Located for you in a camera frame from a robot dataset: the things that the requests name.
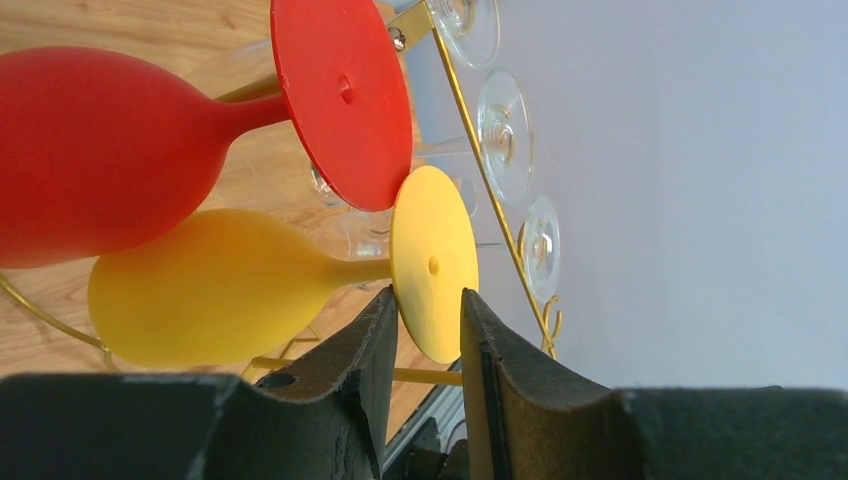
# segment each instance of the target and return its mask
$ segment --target clear glass base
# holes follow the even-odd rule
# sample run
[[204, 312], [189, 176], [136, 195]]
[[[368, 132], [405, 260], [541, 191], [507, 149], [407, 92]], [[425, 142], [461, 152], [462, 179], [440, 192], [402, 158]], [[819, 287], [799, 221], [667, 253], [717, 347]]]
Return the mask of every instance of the clear glass base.
[[533, 183], [535, 138], [524, 95], [507, 70], [486, 77], [477, 109], [486, 176], [504, 203], [520, 202]]
[[496, 0], [427, 0], [433, 23], [453, 58], [485, 70], [500, 46], [500, 18]]
[[547, 302], [556, 293], [561, 262], [559, 220], [548, 197], [533, 202], [521, 230], [519, 248], [530, 291]]
[[342, 200], [332, 188], [330, 188], [330, 185], [327, 184], [327, 181], [324, 180], [324, 177], [321, 176], [321, 173], [318, 172], [317, 168], [315, 168], [315, 165], [310, 162], [309, 167], [309, 177], [312, 179], [312, 187], [315, 189], [315, 193], [318, 195], [321, 202], [323, 202], [327, 207], [340, 207], [345, 205], [345, 201]]

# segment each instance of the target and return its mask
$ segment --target yellow silicone wine glass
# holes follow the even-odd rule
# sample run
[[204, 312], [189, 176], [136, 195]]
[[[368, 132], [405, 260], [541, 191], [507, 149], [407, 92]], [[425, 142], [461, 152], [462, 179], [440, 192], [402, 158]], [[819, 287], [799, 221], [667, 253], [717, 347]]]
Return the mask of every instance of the yellow silicone wine glass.
[[418, 168], [403, 183], [389, 259], [338, 260], [265, 213], [207, 210], [100, 257], [88, 303], [100, 338], [128, 362], [220, 365], [290, 341], [336, 289], [389, 277], [421, 351], [440, 363], [459, 358], [462, 289], [479, 287], [477, 252], [462, 198], [438, 168]]

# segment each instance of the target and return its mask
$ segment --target small hole in base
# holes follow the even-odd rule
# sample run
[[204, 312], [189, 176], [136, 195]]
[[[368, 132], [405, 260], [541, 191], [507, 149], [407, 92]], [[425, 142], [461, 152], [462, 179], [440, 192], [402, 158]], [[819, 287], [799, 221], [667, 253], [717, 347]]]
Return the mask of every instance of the small hole in base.
[[439, 259], [436, 257], [430, 257], [430, 262], [427, 267], [429, 268], [431, 275], [437, 275], [439, 273]]
[[342, 94], [342, 100], [348, 105], [353, 103], [353, 87], [350, 86], [350, 80], [348, 80], [347, 75], [342, 74], [339, 77], [339, 91]]
[[282, 388], [297, 382], [297, 377], [288, 373], [271, 373], [262, 377], [256, 386], [259, 388]]

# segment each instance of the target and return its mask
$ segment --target gold metal rack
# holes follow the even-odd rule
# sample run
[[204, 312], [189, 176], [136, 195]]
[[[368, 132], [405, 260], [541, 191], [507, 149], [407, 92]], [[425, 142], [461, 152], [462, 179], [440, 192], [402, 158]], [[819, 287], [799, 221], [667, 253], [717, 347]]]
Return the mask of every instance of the gold metal rack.
[[[559, 336], [560, 329], [562, 328], [562, 311], [557, 311], [556, 313], [553, 332], [550, 331], [550, 315], [554, 304], [559, 301], [559, 296], [554, 295], [551, 297], [551, 299], [545, 304], [544, 309], [542, 309], [539, 307], [539, 303], [536, 301], [533, 292], [530, 290], [527, 272], [524, 271], [524, 267], [522, 265], [522, 256], [524, 255], [524, 252], [519, 251], [515, 240], [512, 238], [512, 233], [509, 231], [509, 225], [507, 224], [503, 207], [492, 189], [489, 177], [486, 175], [480, 139], [477, 138], [477, 131], [472, 123], [468, 104], [465, 102], [465, 97], [462, 94], [462, 88], [459, 85], [459, 78], [457, 77], [453, 60], [451, 59], [450, 52], [448, 51], [448, 47], [445, 44], [444, 39], [436, 28], [435, 23], [433, 23], [433, 17], [430, 14], [430, 9], [428, 8], [425, 0], [419, 1], [414, 6], [399, 14], [391, 22], [389, 22], [387, 27], [389, 34], [392, 36], [395, 50], [399, 54], [405, 53], [426, 35], [432, 33], [433, 38], [436, 41], [436, 47], [439, 49], [439, 56], [442, 59], [445, 74], [450, 82], [456, 106], [459, 109], [460, 117], [462, 117], [462, 125], [465, 128], [465, 133], [468, 136], [469, 141], [471, 142], [474, 159], [477, 161], [477, 167], [479, 168], [480, 175], [483, 177], [483, 182], [486, 185], [489, 200], [492, 202], [492, 207], [495, 210], [495, 216], [498, 218], [501, 233], [503, 233], [504, 241], [509, 246], [510, 256], [512, 256], [513, 264], [515, 265], [515, 269], [521, 279], [521, 285], [524, 287], [524, 293], [527, 295], [527, 300], [530, 302], [530, 308], [533, 309], [533, 316], [536, 318], [536, 323], [542, 334], [542, 344], [540, 348], [547, 352], [551, 358], [556, 359], [557, 356], [554, 340], [557, 336]], [[523, 233], [522, 229], [519, 233], [519, 244], [522, 244], [521, 240], [523, 240]]]
[[[428, 8], [425, 0], [419, 1], [411, 8], [397, 15], [391, 22], [387, 24], [386, 27], [389, 35], [392, 38], [395, 50], [399, 55], [406, 53], [410, 48], [412, 48], [426, 35], [433, 35], [433, 38], [436, 42], [436, 46], [439, 50], [439, 55], [441, 57], [442, 64], [445, 69], [445, 74], [447, 75], [451, 90], [453, 92], [454, 100], [456, 101], [456, 106], [459, 109], [459, 113], [462, 118], [465, 133], [471, 143], [474, 158], [477, 161], [477, 166], [480, 170], [481, 176], [483, 177], [483, 182], [486, 186], [486, 191], [489, 195], [489, 200], [491, 201], [492, 207], [494, 208], [495, 215], [498, 219], [498, 224], [500, 225], [501, 232], [504, 237], [504, 241], [509, 247], [509, 252], [510, 256], [512, 257], [513, 264], [515, 266], [519, 278], [521, 279], [521, 284], [524, 287], [524, 292], [527, 296], [528, 301], [530, 302], [530, 307], [533, 310], [533, 315], [542, 334], [542, 343], [540, 345], [540, 349], [547, 352], [547, 354], [550, 355], [553, 359], [556, 359], [557, 356], [556, 348], [554, 346], [554, 340], [560, 333], [563, 315], [562, 311], [556, 312], [552, 332], [550, 331], [550, 316], [554, 305], [559, 301], [559, 296], [554, 295], [553, 297], [551, 297], [550, 300], [548, 300], [544, 304], [544, 307], [540, 308], [539, 303], [536, 301], [536, 298], [534, 297], [530, 289], [527, 273], [524, 271], [523, 268], [522, 257], [524, 255], [524, 252], [522, 252], [517, 246], [517, 244], [523, 244], [522, 240], [524, 229], [522, 228], [519, 232], [518, 242], [516, 242], [513, 239], [512, 234], [509, 230], [509, 225], [507, 224], [503, 207], [501, 206], [497, 195], [494, 193], [490, 180], [486, 175], [486, 170], [483, 163], [483, 151], [480, 146], [480, 139], [477, 137], [477, 132], [474, 128], [474, 124], [471, 120], [471, 114], [468, 110], [468, 105], [462, 94], [462, 89], [459, 85], [459, 79], [457, 77], [457, 73], [454, 68], [450, 52], [448, 51], [444, 39], [442, 38], [441, 34], [439, 33], [438, 29], [436, 28], [433, 22], [433, 18], [430, 14], [430, 9]], [[264, 95], [273, 94], [278, 91], [279, 84], [276, 76], [270, 76], [267, 78], [263, 78], [257, 82], [254, 82], [250, 85], [239, 88], [226, 95], [223, 95], [219, 97], [218, 100], [225, 102], [245, 101], [253, 98], [258, 98]], [[66, 323], [58, 320], [54, 316], [42, 310], [38, 305], [34, 304], [32, 301], [26, 298], [26, 296], [24, 296], [17, 288], [15, 288], [15, 286], [12, 285], [12, 283], [2, 273], [0, 273], [0, 288], [2, 288], [10, 297], [16, 300], [21, 306], [29, 310], [32, 314], [34, 314], [36, 317], [38, 317], [51, 327], [81, 342], [84, 342], [99, 349], [103, 353], [103, 361], [109, 371], [121, 371], [120, 368], [115, 364], [112, 358], [112, 352], [105, 343], [95, 337], [80, 332], [79, 330], [67, 325]], [[310, 327], [310, 330], [314, 335], [314, 340], [321, 341], [321, 336], [314, 329], [312, 329], [312, 327]], [[310, 340], [313, 339], [295, 339], [293, 342]], [[290, 342], [286, 346], [286, 348], [283, 350], [283, 354], [281, 355], [281, 357], [285, 355], [285, 353], [289, 350], [293, 342]], [[242, 376], [245, 378], [252, 376], [255, 374], [256, 369], [260, 368], [281, 368], [287, 365], [290, 361], [291, 360], [285, 358], [257, 357], [250, 362], [250, 365], [242, 373]], [[433, 383], [444, 385], [462, 385], [462, 376], [459, 372], [444, 372], [419, 369], [395, 369], [394, 376], [395, 380], [398, 381]]]

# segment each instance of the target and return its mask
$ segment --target red silicone wine glass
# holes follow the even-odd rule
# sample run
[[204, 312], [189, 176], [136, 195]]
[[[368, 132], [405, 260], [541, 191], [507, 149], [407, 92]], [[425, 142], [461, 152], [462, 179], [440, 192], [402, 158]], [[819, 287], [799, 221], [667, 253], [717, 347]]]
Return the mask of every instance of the red silicone wine glass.
[[238, 103], [116, 52], [0, 56], [0, 268], [157, 238], [206, 198], [233, 140], [285, 120], [345, 201], [391, 207], [411, 166], [412, 120], [376, 6], [274, 0], [271, 33], [281, 93]]

